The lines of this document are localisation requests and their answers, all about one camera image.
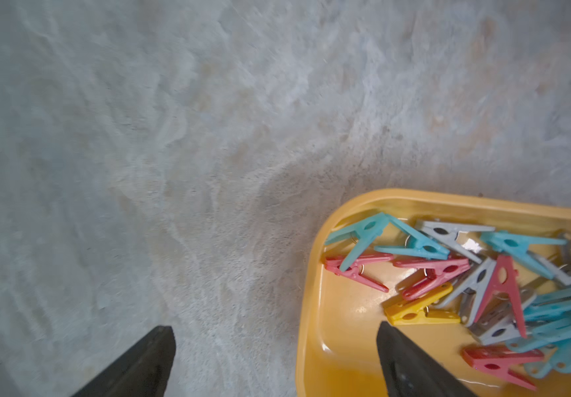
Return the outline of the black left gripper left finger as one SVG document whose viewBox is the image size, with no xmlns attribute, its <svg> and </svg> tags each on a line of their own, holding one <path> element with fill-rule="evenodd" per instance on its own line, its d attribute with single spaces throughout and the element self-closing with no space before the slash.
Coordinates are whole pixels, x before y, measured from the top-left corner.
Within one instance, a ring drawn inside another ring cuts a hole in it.
<svg viewBox="0 0 571 397">
<path fill-rule="evenodd" d="M 156 326 L 75 395 L 162 396 L 175 353 L 172 327 Z"/>
</svg>

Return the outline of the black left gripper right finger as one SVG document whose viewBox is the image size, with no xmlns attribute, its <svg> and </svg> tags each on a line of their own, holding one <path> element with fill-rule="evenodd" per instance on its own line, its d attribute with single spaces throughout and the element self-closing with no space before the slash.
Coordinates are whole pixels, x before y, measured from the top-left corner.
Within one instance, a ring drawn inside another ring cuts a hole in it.
<svg viewBox="0 0 571 397">
<path fill-rule="evenodd" d="M 389 397 L 475 397 L 398 328 L 382 322 L 376 348 Z"/>
</svg>

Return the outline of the pink red clothespin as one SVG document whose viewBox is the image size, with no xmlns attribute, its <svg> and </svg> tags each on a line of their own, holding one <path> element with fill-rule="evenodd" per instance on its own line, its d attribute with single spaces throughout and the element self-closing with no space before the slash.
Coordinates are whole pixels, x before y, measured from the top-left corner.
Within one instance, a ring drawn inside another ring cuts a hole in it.
<svg viewBox="0 0 571 397">
<path fill-rule="evenodd" d="M 403 298 L 407 301 L 419 299 L 471 268 L 469 259 L 465 257 L 451 257 L 446 260 L 426 260 L 419 258 L 395 261 L 393 265 L 401 269 L 424 271 L 424 277 L 421 281 L 413 284 L 402 292 Z"/>
</svg>

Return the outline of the yellow clothespin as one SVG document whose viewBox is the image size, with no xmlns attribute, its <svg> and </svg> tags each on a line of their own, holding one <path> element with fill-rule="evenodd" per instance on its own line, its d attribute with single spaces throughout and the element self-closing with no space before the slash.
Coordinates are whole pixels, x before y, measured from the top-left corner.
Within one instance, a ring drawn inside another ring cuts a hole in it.
<svg viewBox="0 0 571 397">
<path fill-rule="evenodd" d="M 398 295 L 383 302 L 381 307 L 388 322 L 394 326 L 460 324 L 461 318 L 455 312 L 429 307 L 452 290 L 452 284 L 445 283 L 419 299 L 408 301 Z"/>
</svg>

